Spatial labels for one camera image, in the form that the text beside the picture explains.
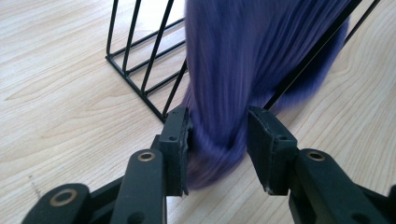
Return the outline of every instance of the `metal wire frame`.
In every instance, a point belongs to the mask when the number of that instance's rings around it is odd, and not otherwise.
[[[380,0],[374,0],[374,2],[365,11],[363,16],[360,18],[360,20],[357,22],[357,24],[353,27],[353,29],[349,33],[349,35],[346,37],[345,44],[356,33],[356,31],[361,27],[362,23],[371,14],[371,12],[375,9],[375,7],[379,3],[379,1]],[[158,47],[160,46],[161,39],[163,37],[163,33],[165,31],[167,31],[168,29],[171,29],[172,27],[175,27],[176,25],[181,24],[184,21],[184,18],[179,19],[175,22],[172,22],[172,23],[166,25],[168,18],[169,18],[169,14],[172,9],[172,5],[174,3],[174,0],[168,0],[165,12],[163,14],[163,20],[161,22],[160,29],[150,35],[144,36],[143,38],[136,40],[135,42],[132,42],[132,39],[134,37],[134,29],[136,26],[137,16],[138,16],[140,4],[141,4],[141,0],[136,0],[135,5],[134,5],[134,15],[132,17],[131,28],[130,28],[130,31],[128,34],[128,40],[126,43],[126,47],[116,50],[115,52],[112,53],[110,51],[110,48],[111,48],[112,36],[113,36],[113,32],[114,32],[114,24],[115,24],[115,20],[116,20],[118,2],[119,2],[119,0],[114,0],[114,3],[113,3],[113,9],[112,9],[112,13],[111,13],[111,20],[110,20],[110,26],[109,26],[109,31],[108,31],[108,37],[107,37],[106,59],[110,62],[111,65],[113,65],[113,67],[119,72],[119,74],[124,78],[124,80],[131,86],[131,88],[146,103],[146,105],[152,110],[152,112],[162,122],[165,122],[166,115],[169,110],[169,106],[173,101],[173,98],[174,98],[177,88],[180,84],[180,81],[183,78],[183,75],[188,71],[188,66],[187,66],[186,60],[184,61],[184,63],[182,64],[182,66],[178,72],[175,72],[171,76],[163,79],[161,82],[155,84],[153,87],[149,88],[148,90],[146,90],[147,82],[149,80],[151,68],[154,65],[155,60],[180,48],[181,46],[183,46],[185,44],[185,40],[183,40],[183,41],[176,43],[174,46],[158,53]],[[330,38],[336,33],[336,31],[340,28],[340,26],[343,24],[343,22],[350,16],[350,14],[358,6],[358,4],[360,2],[361,2],[361,0],[351,0],[350,1],[350,3],[341,12],[341,14],[338,16],[338,18],[332,23],[332,25],[324,33],[324,35],[320,38],[320,40],[314,45],[314,47],[308,52],[308,54],[304,57],[304,59],[300,62],[300,64],[294,69],[293,72],[288,74],[284,78],[284,80],[280,83],[280,85],[277,87],[277,90],[276,90],[275,94],[273,95],[273,97],[264,106],[265,109],[267,109],[267,110],[271,109],[271,107],[275,104],[275,102],[292,85],[292,83],[298,78],[298,76],[305,70],[305,68],[312,62],[312,60],[318,55],[318,53],[328,43]],[[152,39],[154,36],[156,36],[156,39],[155,39],[154,47],[151,52],[150,58],[143,61],[142,63],[130,68],[130,69],[127,69],[129,52],[131,51],[131,49],[134,49],[134,48],[144,44],[145,42]],[[115,62],[115,57],[120,56],[122,53],[124,53],[124,58],[122,61],[122,67],[120,67]],[[146,67],[147,69],[146,69],[146,73],[145,73],[145,76],[143,79],[143,83],[142,83],[141,87],[139,88],[131,80],[130,75],[133,72],[135,72],[141,68],[144,68],[144,67]],[[171,81],[173,81],[175,79],[176,79],[176,82],[169,94],[169,97],[166,100],[165,107],[164,107],[163,111],[160,112],[160,110],[150,101],[149,96],[152,93],[154,93],[155,91],[159,90],[160,88],[164,87],[166,84],[170,83]]]

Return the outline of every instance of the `black plastic part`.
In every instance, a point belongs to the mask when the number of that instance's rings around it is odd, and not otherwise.
[[[295,174],[306,192],[302,198],[291,189],[290,211],[295,223],[313,219],[315,222],[310,223],[388,223],[328,154],[301,150],[295,161]],[[304,207],[306,199],[316,214],[314,217],[307,217],[292,206]]]
[[[396,185],[390,189],[388,197],[365,187],[358,187],[389,223],[396,223]]]
[[[160,148],[160,134],[156,134],[150,148]]]
[[[271,112],[254,106],[248,114],[247,153],[264,190],[288,195],[288,170],[298,154],[297,140]]]
[[[120,177],[91,193],[92,218],[90,223],[109,223],[114,204],[120,192],[123,177]]]
[[[91,218],[91,196],[87,186],[66,184],[46,193],[23,220],[28,223],[87,223]]]
[[[137,151],[129,160],[110,223],[166,223],[163,154]]]
[[[163,132],[158,137],[158,148],[165,161],[166,196],[186,195],[188,137],[191,129],[189,111],[186,107],[177,107],[169,112]]]

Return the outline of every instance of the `wood grain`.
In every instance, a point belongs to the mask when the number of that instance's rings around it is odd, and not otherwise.
[[[143,2],[135,38],[157,29],[166,3]],[[183,13],[183,1],[175,4],[172,20]],[[125,45],[133,5],[120,2],[113,49]],[[21,222],[59,185],[80,182],[95,190],[118,178],[129,156],[161,132],[162,124],[105,60],[111,8],[111,1],[92,0],[0,3],[0,223]],[[182,29],[168,37],[165,45],[182,38]],[[396,184],[395,40],[396,3],[383,0],[318,94],[279,115],[300,148],[326,151],[355,182],[382,194]],[[156,74],[179,69],[184,55],[156,63]],[[156,92],[152,101],[163,106],[169,91]],[[292,223],[287,198],[263,192],[248,158],[217,185],[169,198],[168,220]]]

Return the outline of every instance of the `black metal rod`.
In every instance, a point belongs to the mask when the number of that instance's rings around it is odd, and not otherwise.
[[[363,22],[367,19],[367,17],[373,12],[375,9],[376,5],[380,0],[374,0],[374,2],[367,8],[367,10],[364,12],[364,14],[361,16],[359,19],[358,23],[353,27],[353,29],[350,31],[350,33],[346,37],[346,41],[344,42],[344,45],[349,41],[349,39],[358,31],[359,27],[363,24]]]
[[[352,0],[344,8],[341,14],[335,19],[329,29],[323,34],[318,40],[314,47],[309,50],[303,60],[297,65],[297,67],[289,73],[280,83],[275,94],[271,97],[268,103],[264,106],[264,109],[270,110],[276,101],[285,93],[285,91],[291,86],[291,84],[300,76],[305,68],[314,60],[314,58],[320,53],[320,51],[326,46],[332,36],[338,31],[344,21],[349,17],[352,11],[358,6],[361,0]]]
[[[160,110],[158,110],[157,107],[155,107],[155,105],[149,100],[149,98],[147,96],[142,94],[142,91],[139,90],[139,88],[134,84],[134,82],[129,77],[124,75],[121,68],[117,65],[116,62],[114,62],[113,58],[106,56],[106,59],[119,72],[120,76],[129,84],[129,86],[137,93],[137,95],[140,97],[140,99],[142,99],[143,102],[146,103],[148,108],[150,108],[151,111],[158,117],[158,119],[160,119],[160,121],[162,121],[164,123],[165,118],[161,115]]]
[[[184,73],[187,71],[187,59],[184,60],[183,65],[181,66],[180,71],[178,72],[178,76],[175,82],[174,87],[171,90],[171,93],[169,94],[168,100],[166,101],[166,105],[163,108],[163,117],[166,117],[166,113],[168,112],[169,106],[171,105],[173,98],[175,96],[175,93],[177,91],[178,85],[180,84],[181,79],[183,78]]]
[[[140,90],[142,92],[145,91],[146,85],[148,83],[149,73],[151,72],[151,68],[152,68],[152,65],[154,64],[154,60],[155,60],[155,55],[157,54],[158,47],[160,46],[160,43],[161,43],[161,39],[163,38],[163,30],[165,29],[166,23],[168,21],[173,2],[174,2],[174,0],[168,1],[168,5],[166,6],[165,13],[163,14],[163,21],[161,23],[160,30],[158,31],[158,35],[157,35],[157,39],[155,40],[154,48],[151,52],[151,57],[150,57],[149,63],[148,63],[148,69],[146,70],[146,74],[143,79],[142,87],[140,88]]]
[[[114,23],[116,22],[118,5],[119,5],[119,0],[114,0],[113,9],[111,11],[110,27],[108,28],[107,46],[106,46],[106,54],[107,55],[110,55],[111,40],[113,38]]]
[[[126,49],[125,49],[125,55],[124,55],[124,60],[123,60],[123,63],[122,63],[122,71],[123,71],[123,73],[125,73],[126,64],[128,63],[129,50],[131,50],[131,43],[132,43],[132,39],[134,38],[134,28],[136,26],[137,14],[139,13],[140,3],[141,3],[141,0],[136,0],[136,3],[134,4],[134,15],[132,16],[131,28],[129,29],[128,40],[127,40],[127,43],[126,43]]]
[[[150,89],[146,90],[144,93],[147,96],[150,96],[152,93],[154,93],[155,91],[159,90],[161,87],[163,87],[164,85],[166,85],[167,83],[173,81],[176,77],[178,76],[178,72],[175,72],[174,74],[172,74],[171,76],[165,78],[164,80],[162,80],[161,82],[155,84],[153,87],[151,87]]]
[[[170,28],[172,28],[172,27],[174,27],[174,26],[176,26],[176,25],[178,25],[178,24],[180,24],[180,23],[183,22],[183,21],[184,21],[184,18],[179,19],[179,20],[177,20],[177,21],[174,21],[174,22],[170,23],[169,25],[167,25],[167,26],[165,27],[165,31],[168,30],[168,29],[170,29]],[[133,49],[134,47],[137,47],[138,45],[140,45],[140,44],[142,44],[142,43],[148,41],[149,39],[151,39],[152,37],[154,37],[156,34],[158,34],[158,31],[156,31],[156,32],[154,32],[154,33],[152,33],[152,34],[146,35],[145,37],[142,37],[141,39],[136,40],[134,43],[132,43],[131,49]],[[122,54],[122,53],[125,51],[125,49],[126,49],[126,48],[119,49],[119,50],[117,50],[116,52],[111,53],[111,56],[112,56],[112,57],[118,56],[118,55]]]
[[[184,43],[186,43],[185,40],[175,44],[174,46],[170,47],[169,49],[162,51],[161,53],[159,53],[155,56],[155,60],[161,58],[163,55],[169,53],[170,51],[177,49],[178,47],[182,46]],[[127,76],[129,76],[132,72],[137,71],[138,69],[144,67],[148,63],[149,63],[149,59],[145,60],[144,62],[142,62],[142,63],[138,64],[137,66],[131,68],[130,70],[126,71]]]

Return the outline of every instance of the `purple wig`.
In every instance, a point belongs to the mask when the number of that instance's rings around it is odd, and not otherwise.
[[[246,151],[248,106],[263,106],[348,0],[187,0],[191,83],[183,105],[193,137],[188,185],[206,187]],[[312,95],[343,46],[347,23],[277,101],[277,111]]]

